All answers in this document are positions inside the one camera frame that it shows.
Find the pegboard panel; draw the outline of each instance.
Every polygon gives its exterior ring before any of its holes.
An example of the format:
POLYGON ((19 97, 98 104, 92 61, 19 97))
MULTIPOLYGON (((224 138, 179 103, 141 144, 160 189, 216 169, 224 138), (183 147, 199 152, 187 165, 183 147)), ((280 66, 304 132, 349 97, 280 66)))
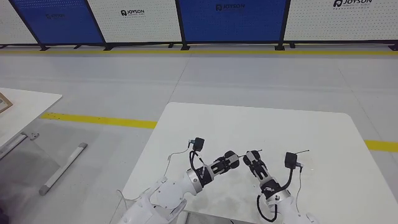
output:
POLYGON ((277 41, 286 0, 179 0, 185 38, 277 41))
POLYGON ((13 0, 43 44, 101 43, 84 0, 13 0))
POLYGON ((285 40, 396 40, 398 0, 292 0, 285 40))
POLYGON ((107 42, 181 42, 175 0, 88 0, 107 42))
POLYGON ((0 0, 0 44, 36 44, 8 0, 0 0))

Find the gray floor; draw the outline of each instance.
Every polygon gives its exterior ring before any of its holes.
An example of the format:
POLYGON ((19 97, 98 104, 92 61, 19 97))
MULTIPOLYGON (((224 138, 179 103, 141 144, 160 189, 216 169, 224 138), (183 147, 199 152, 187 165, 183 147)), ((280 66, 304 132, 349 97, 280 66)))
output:
MULTIPOLYGON (((380 45, 299 48, 387 51, 380 45)), ((333 111, 348 113, 364 139, 380 141, 398 141, 397 71, 396 55, 0 54, 0 87, 61 93, 50 110, 56 113, 157 121, 171 101, 333 111)), ((23 142, 0 161, 0 206, 11 223, 116 223, 125 208, 116 189, 123 189, 151 130, 44 119, 33 127, 40 133, 35 143, 23 142), (41 184, 81 142, 89 148, 39 196, 41 184)), ((371 153, 398 198, 398 153, 371 153)), ((190 220, 216 222, 229 220, 190 220)))

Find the yellow floor line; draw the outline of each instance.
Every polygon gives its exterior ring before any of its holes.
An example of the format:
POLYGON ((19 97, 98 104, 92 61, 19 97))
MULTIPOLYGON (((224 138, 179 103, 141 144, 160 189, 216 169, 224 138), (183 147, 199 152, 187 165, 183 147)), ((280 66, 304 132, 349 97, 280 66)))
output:
POLYGON ((375 140, 365 140, 369 150, 398 152, 398 142, 384 142, 375 140))
POLYGON ((0 50, 0 54, 224 54, 224 55, 398 55, 395 51, 352 51, 352 50, 186 50, 164 49, 164 50, 0 50))
POLYGON ((136 120, 136 119, 119 119, 119 118, 105 118, 97 116, 84 116, 74 114, 61 113, 45 113, 41 116, 42 119, 54 119, 62 121, 74 121, 91 124, 109 124, 112 126, 128 126, 135 128, 154 129, 156 121, 136 120))
MULTIPOLYGON (((61 113, 45 113, 42 115, 41 118, 61 120, 61 121, 91 123, 91 124, 109 124, 112 126, 128 126, 128 127, 146 128, 146 129, 155 129, 157 124, 156 121, 106 118, 98 116, 85 116, 85 115, 61 114, 61 113)), ((368 149, 372 151, 398 152, 398 142, 365 140, 365 143, 368 149)))

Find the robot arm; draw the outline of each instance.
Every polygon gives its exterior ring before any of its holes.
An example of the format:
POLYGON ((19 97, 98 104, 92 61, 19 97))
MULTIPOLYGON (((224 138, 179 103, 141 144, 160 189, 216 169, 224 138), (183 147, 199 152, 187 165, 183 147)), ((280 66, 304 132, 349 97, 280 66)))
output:
POLYGON ((119 224, 168 224, 172 222, 187 205, 186 193, 196 195, 205 185, 212 182, 216 175, 223 174, 239 166, 239 157, 233 151, 217 158, 214 163, 195 169, 194 153, 201 150, 203 139, 196 138, 190 154, 191 169, 187 170, 180 181, 158 180, 151 188, 141 193, 139 199, 120 219, 119 224), (158 206, 151 204, 150 198, 156 195, 158 206))
POLYGON ((300 167, 300 170, 302 169, 302 165, 297 162, 296 154, 286 153, 285 167, 290 169, 290 175, 287 183, 283 186, 280 186, 278 181, 271 177, 257 151, 248 151, 243 157, 243 162, 249 166, 253 175, 259 180, 261 192, 266 198, 266 205, 275 213, 272 219, 268 219, 262 214, 259 195, 257 197, 257 209, 263 219, 268 222, 274 222, 279 213, 282 215, 284 224, 318 224, 317 219, 310 213, 302 215, 296 210, 294 207, 295 199, 287 190, 292 180, 293 170, 296 167, 300 167))

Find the table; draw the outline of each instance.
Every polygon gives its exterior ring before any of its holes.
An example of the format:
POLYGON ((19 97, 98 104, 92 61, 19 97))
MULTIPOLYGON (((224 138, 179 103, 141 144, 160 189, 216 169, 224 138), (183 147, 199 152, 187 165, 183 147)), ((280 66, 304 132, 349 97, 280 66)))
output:
MULTIPOLYGON (((344 113, 169 103, 124 187, 124 196, 136 198, 161 178, 169 154, 183 151, 188 139, 195 137, 205 139, 200 154, 206 163, 228 150, 241 155, 262 149, 262 160, 281 185, 289 176, 285 152, 309 149, 298 155, 305 166, 298 201, 302 213, 311 212, 322 224, 398 223, 398 204, 352 119, 344 113)), ((189 168, 187 152, 173 156, 166 176, 178 180, 189 168)), ((298 176, 295 170, 289 187, 293 195, 298 176)), ((256 209, 258 185, 241 161, 196 197, 186 194, 185 210, 262 223, 256 209)))
MULTIPOLYGON (((28 125, 58 102, 62 95, 40 93, 35 91, 0 88, 0 92, 12 102, 12 106, 0 114, 0 159, 14 149, 26 138, 35 140, 39 134, 29 130, 28 125)), ((54 173, 39 190, 45 195, 66 171, 70 164, 87 146, 81 143, 68 158, 67 163, 54 173)))

